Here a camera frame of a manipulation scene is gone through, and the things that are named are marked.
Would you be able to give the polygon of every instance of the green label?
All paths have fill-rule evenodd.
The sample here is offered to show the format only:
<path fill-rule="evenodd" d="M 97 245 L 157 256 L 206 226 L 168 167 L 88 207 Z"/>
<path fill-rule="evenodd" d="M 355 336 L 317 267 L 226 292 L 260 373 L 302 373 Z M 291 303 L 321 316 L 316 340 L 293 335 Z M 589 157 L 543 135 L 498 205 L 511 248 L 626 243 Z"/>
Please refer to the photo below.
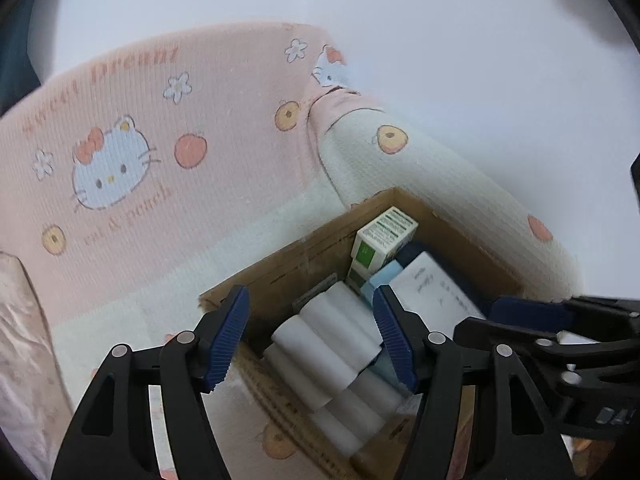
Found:
<path fill-rule="evenodd" d="M 367 281 L 362 276 L 360 276 L 354 269 L 351 269 L 351 272 L 349 273 L 349 277 L 353 280 L 353 283 L 355 283 L 358 286 L 358 288 L 362 287 Z"/>
<path fill-rule="evenodd" d="M 376 250 L 373 247 L 369 247 L 366 243 L 360 242 L 358 254 L 356 254 L 356 261 L 366 269 L 369 269 L 374 254 L 376 254 Z"/>

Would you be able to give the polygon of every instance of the white wall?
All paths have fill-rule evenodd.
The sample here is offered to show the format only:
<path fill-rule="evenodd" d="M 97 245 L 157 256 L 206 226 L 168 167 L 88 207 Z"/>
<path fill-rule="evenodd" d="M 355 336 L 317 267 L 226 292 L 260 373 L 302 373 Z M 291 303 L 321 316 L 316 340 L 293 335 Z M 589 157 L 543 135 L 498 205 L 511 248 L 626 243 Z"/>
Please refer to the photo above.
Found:
<path fill-rule="evenodd" d="M 357 88 L 543 219 L 590 293 L 640 298 L 640 56 L 606 0 L 36 0 L 29 53 L 46 80 L 153 34 L 254 19 L 327 28 Z"/>

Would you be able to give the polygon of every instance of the flower print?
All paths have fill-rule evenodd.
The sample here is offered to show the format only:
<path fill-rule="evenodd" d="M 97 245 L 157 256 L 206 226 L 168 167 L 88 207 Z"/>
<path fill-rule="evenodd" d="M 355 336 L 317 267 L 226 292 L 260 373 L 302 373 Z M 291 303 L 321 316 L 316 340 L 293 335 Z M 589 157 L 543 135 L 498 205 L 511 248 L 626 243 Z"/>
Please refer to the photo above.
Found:
<path fill-rule="evenodd" d="M 33 171 L 36 172 L 38 180 L 42 180 L 45 175 L 53 173 L 53 154 L 45 153 L 42 150 L 36 152 L 36 161 L 33 163 Z"/>
<path fill-rule="evenodd" d="M 303 59 L 305 57 L 306 43 L 300 41 L 298 38 L 291 41 L 291 46 L 285 49 L 284 53 L 287 55 L 287 62 L 293 63 L 297 58 Z"/>
<path fill-rule="evenodd" d="M 178 104 L 182 99 L 182 95 L 191 93 L 191 85 L 188 83 L 189 73 L 182 72 L 178 77 L 171 76 L 169 78 L 169 86 L 164 91 L 165 99 L 174 99 L 174 104 Z"/>

